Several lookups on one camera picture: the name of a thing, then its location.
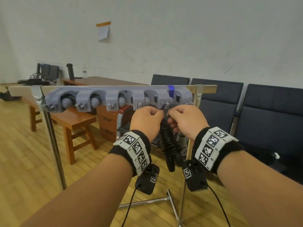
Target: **desk drawer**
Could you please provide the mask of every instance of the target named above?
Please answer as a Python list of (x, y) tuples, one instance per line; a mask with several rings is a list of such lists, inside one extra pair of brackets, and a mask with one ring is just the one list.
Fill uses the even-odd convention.
[(116, 135), (117, 135), (116, 131), (110, 131), (108, 129), (100, 127), (100, 132), (101, 132), (102, 138), (104, 138), (112, 143), (114, 143), (116, 141)]
[(98, 110), (97, 119), (99, 122), (100, 128), (107, 129), (112, 132), (117, 130), (117, 115), (108, 113), (107, 111)]

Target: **water bottle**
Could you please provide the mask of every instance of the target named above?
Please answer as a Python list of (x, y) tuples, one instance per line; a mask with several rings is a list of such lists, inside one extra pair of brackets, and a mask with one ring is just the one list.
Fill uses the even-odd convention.
[(88, 76), (87, 76), (87, 70), (85, 64), (82, 66), (82, 72), (83, 72), (83, 77), (87, 78)]

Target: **person's left hand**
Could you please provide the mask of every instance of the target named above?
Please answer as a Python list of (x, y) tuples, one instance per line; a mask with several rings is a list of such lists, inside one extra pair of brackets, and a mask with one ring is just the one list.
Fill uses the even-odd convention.
[(131, 130), (139, 130), (143, 132), (149, 139), (153, 141), (160, 131), (160, 123), (164, 117), (164, 112), (151, 106), (142, 107), (134, 113), (131, 118)]

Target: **hand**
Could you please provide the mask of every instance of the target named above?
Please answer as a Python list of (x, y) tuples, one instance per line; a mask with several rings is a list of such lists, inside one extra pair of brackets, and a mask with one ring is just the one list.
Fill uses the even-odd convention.
[(164, 112), (154, 107), (142, 107), (134, 113), (131, 118), (130, 130), (139, 130), (153, 141), (160, 131), (160, 123), (164, 117)]
[(193, 105), (176, 106), (169, 110), (169, 115), (168, 123), (174, 132), (182, 132), (192, 142), (203, 128), (209, 127), (203, 113)]

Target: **blue tape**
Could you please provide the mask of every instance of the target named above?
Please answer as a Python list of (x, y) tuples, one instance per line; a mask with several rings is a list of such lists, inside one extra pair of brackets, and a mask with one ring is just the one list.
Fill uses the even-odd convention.
[(168, 85), (169, 87), (169, 97), (174, 98), (175, 87), (173, 85)]

